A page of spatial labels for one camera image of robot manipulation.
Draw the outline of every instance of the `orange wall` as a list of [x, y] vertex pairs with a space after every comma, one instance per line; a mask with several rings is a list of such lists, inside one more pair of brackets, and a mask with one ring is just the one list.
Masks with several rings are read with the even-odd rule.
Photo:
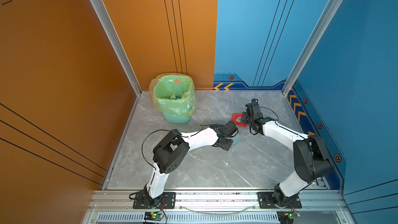
[[8, 1], [0, 223], [80, 223], [136, 96], [89, 0]]
[[212, 89], [217, 0], [103, 0], [140, 86], [161, 73]]

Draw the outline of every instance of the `aluminum frame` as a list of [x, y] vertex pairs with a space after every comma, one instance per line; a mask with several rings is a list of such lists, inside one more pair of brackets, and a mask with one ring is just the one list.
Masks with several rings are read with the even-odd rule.
[[285, 85], [282, 88], [282, 93], [284, 96], [287, 96], [293, 84], [299, 77], [299, 74], [301, 73], [302, 69], [310, 58], [312, 52], [314, 51], [316, 45], [318, 44], [319, 40], [321, 39], [323, 33], [325, 32], [331, 19], [334, 17], [334, 14], [336, 13], [342, 2], [343, 0], [329, 0], [326, 4], [326, 7], [323, 10], [318, 22], [316, 23], [310, 38], [304, 46], [300, 56], [297, 59], [296, 64], [294, 65], [289, 77], [286, 80]]
[[107, 185], [108, 185], [108, 183], [109, 183], [109, 180], [111, 179], [111, 176], [112, 176], [112, 172], [113, 172], [113, 169], [114, 169], [115, 162], [116, 162], [116, 160], [117, 160], [117, 157], [119, 156], [120, 148], [121, 148], [121, 146], [122, 146], [122, 144], [123, 144], [123, 142], [124, 142], [124, 139], [125, 139], [125, 137], [126, 137], [127, 130], [129, 129], [129, 126], [130, 126], [132, 117], [133, 117], [133, 115], [134, 115], [135, 109], [136, 109], [136, 107], [137, 107], [138, 99], [139, 99], [139, 98], [140, 98], [140, 97], [137, 96], [137, 97], [135, 98], [134, 104], [132, 105], [132, 109], [131, 109], [131, 111], [130, 111], [129, 118], [127, 119], [126, 125], [125, 125], [125, 127], [124, 127], [124, 129], [123, 129], [122, 136], [120, 137], [119, 143], [117, 144], [116, 151], [115, 151], [115, 153], [114, 153], [114, 155], [113, 155], [111, 165], [109, 166], [109, 169], [108, 169], [108, 171], [107, 171], [107, 173], [106, 173], [105, 180], [103, 181], [101, 190], [106, 190], [106, 189], [107, 189]]
[[127, 54], [123, 48], [122, 42], [117, 35], [116, 29], [112, 23], [111, 17], [106, 10], [105, 4], [102, 0], [90, 0], [94, 10], [97, 13], [97, 16], [102, 24], [102, 27], [108, 36], [109, 41], [112, 44], [112, 47], [119, 59], [120, 64], [122, 65], [129, 82], [134, 89], [135, 94], [138, 96], [141, 95], [142, 89], [140, 84], [138, 83], [137, 77], [132, 69], [131, 63], [127, 57]]
[[[289, 211], [290, 208], [285, 209], [260, 209], [257, 201], [257, 192], [273, 190], [263, 190], [258, 188], [236, 188], [236, 189], [173, 189], [170, 190], [176, 192], [176, 208], [165, 210], [167, 215], [189, 215], [192, 211], [202, 211], [209, 213], [233, 213], [246, 209], [242, 215], [260, 216], [262, 214], [271, 214], [275, 211]], [[98, 218], [106, 214], [116, 215], [137, 215], [143, 214], [145, 210], [133, 209], [133, 201], [129, 199], [129, 194], [134, 193], [133, 190], [107, 190], [107, 191], [95, 191], [86, 216], [83, 220], [83, 224], [97, 223]], [[300, 194], [300, 201], [303, 206], [299, 211], [300, 213], [311, 212], [311, 211], [335, 211], [342, 224], [355, 224], [348, 207], [337, 190], [303, 190]], [[254, 223], [261, 222], [266, 223], [264, 220], [245, 220], [237, 221], [235, 219], [205, 219], [201, 220], [200, 223], [219, 223], [231, 222], [231, 223]], [[134, 221], [121, 218], [115, 220], [115, 222], [138, 222], [137, 219]], [[168, 223], [192, 223], [198, 222], [192, 219], [177, 219], [169, 220]]]

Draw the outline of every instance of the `marble tile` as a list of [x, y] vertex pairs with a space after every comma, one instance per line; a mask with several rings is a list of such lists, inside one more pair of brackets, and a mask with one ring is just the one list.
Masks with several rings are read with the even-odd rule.
[[[152, 167], [142, 158], [143, 139], [157, 129], [178, 129], [180, 132], [200, 130], [200, 124], [225, 124], [233, 113], [245, 110], [252, 98], [279, 116], [280, 123], [300, 131], [289, 104], [278, 91], [196, 91], [197, 108], [187, 124], [166, 122], [161, 112], [152, 106], [149, 93], [138, 100], [131, 124], [122, 143], [108, 187], [143, 187]], [[263, 109], [264, 116], [273, 113]], [[272, 138], [251, 135], [249, 128], [239, 127], [243, 135], [237, 146], [227, 152], [219, 147], [201, 147], [184, 158], [170, 175], [166, 188], [175, 187], [273, 187], [293, 171], [293, 152]], [[152, 161], [153, 147], [166, 135], [160, 131], [144, 144], [144, 155]]]

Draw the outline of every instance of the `red cloth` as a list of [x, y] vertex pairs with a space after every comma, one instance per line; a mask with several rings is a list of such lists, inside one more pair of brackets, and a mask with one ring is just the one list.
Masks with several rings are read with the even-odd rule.
[[241, 122], [238, 122], [236, 119], [242, 117], [242, 113], [234, 113], [232, 114], [232, 122], [234, 122], [236, 125], [240, 126], [240, 127], [247, 127], [248, 124], [243, 124]]

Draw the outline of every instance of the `teal trash can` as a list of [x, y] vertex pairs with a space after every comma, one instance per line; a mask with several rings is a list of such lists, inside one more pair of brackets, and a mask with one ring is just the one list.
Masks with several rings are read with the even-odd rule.
[[184, 124], [196, 107], [195, 85], [191, 77], [180, 73], [161, 74], [149, 85], [152, 104], [167, 122]]

